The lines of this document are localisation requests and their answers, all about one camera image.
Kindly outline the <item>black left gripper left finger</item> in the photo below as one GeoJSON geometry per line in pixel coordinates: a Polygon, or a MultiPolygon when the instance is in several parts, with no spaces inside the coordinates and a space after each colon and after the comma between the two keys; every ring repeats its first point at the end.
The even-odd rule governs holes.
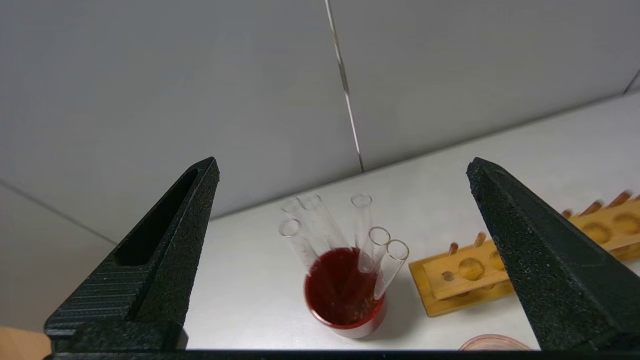
{"type": "Polygon", "coordinates": [[[192,164],[45,322],[54,351],[173,351],[184,329],[220,180],[192,164]]]}

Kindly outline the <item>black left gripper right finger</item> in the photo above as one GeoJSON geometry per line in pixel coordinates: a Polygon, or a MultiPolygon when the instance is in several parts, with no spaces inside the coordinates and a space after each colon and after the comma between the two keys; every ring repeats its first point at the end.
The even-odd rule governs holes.
{"type": "Polygon", "coordinates": [[[638,275],[498,164],[466,175],[541,350],[637,352],[638,275]]]}

